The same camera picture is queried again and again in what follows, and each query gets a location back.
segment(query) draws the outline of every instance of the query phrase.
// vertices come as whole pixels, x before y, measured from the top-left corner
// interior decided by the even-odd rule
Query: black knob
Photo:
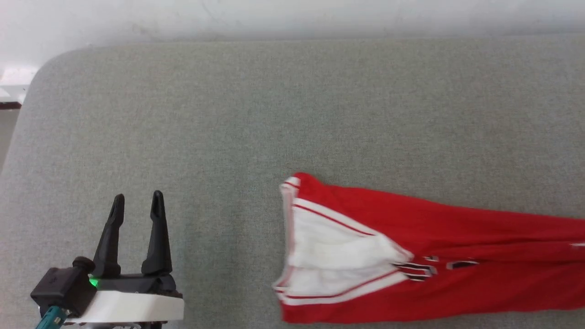
[[[90,274],[91,272],[94,271],[95,264],[91,259],[89,259],[87,257],[79,256],[79,257],[75,257],[75,260],[73,261],[73,267],[80,268],[80,269],[84,270],[85,272],[87,272],[88,274]]]

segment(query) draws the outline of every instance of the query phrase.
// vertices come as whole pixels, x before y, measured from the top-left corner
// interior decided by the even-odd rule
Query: white wall
[[[0,0],[0,71],[127,42],[576,31],[584,0]]]

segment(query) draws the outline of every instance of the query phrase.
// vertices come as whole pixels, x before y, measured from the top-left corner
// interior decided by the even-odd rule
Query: white mount
[[[8,67],[0,72],[0,102],[22,104],[37,71],[35,67]]]
[[[182,320],[185,301],[158,294],[98,291],[85,313],[66,323],[138,323]]]

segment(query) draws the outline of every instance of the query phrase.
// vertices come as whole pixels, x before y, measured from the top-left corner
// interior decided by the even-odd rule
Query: gray fabric surface
[[[60,56],[32,83],[0,178],[0,323],[34,326],[29,292],[48,267],[93,256],[116,193],[126,273],[146,255],[152,192],[165,195],[186,302],[168,328],[291,327],[270,284],[284,253],[278,184],[295,171],[585,217],[584,53],[585,36],[559,35]],[[583,327],[583,311],[544,311],[349,328]]]

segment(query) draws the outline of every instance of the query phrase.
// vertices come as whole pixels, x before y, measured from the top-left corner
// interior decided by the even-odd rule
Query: red pants
[[[327,186],[282,186],[291,323],[410,321],[585,306],[585,221]]]

